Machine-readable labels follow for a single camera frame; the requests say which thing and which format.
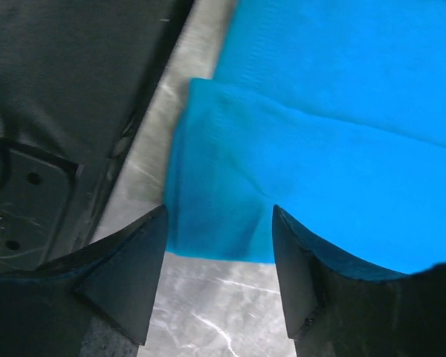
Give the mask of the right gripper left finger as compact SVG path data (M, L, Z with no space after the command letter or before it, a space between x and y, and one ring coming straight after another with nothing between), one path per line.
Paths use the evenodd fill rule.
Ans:
M33 271L0 274L0 356L136 356L167 236L160 206Z

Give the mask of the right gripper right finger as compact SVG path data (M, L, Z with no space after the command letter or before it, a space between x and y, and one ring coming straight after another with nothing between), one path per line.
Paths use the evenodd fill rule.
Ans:
M274 259L299 357L446 356L446 263L402 274L313 234L275 207Z

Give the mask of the blue t-shirt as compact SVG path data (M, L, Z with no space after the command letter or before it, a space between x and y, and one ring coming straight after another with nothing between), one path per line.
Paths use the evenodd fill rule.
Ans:
M272 263L280 206L384 268L446 262L446 1L239 1L164 202L185 257Z

